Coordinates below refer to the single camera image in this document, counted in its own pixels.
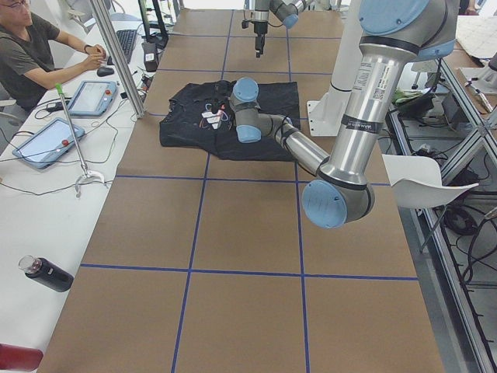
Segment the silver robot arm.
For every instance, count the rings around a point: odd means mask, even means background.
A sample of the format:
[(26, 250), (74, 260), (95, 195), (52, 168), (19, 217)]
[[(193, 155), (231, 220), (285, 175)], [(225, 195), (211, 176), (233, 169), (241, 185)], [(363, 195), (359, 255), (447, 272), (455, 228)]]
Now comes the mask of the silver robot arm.
[(274, 16), (285, 26), (291, 29), (298, 21), (299, 15), (308, 9), (313, 1), (296, 0), (286, 3), (281, 0), (257, 0), (254, 9), (250, 12), (250, 17), (246, 24), (253, 25), (255, 33), (255, 56), (260, 58), (264, 53), (265, 38), (268, 33), (269, 14)]
[(404, 66), (443, 58), (454, 48), (457, 1), (361, 1), (348, 18), (358, 22), (362, 54), (335, 145), (326, 153), (282, 115), (259, 111), (259, 86), (240, 78), (228, 103), (241, 143), (271, 137), (314, 175), (303, 192), (308, 219), (337, 228), (366, 216), (374, 191), (365, 168)]

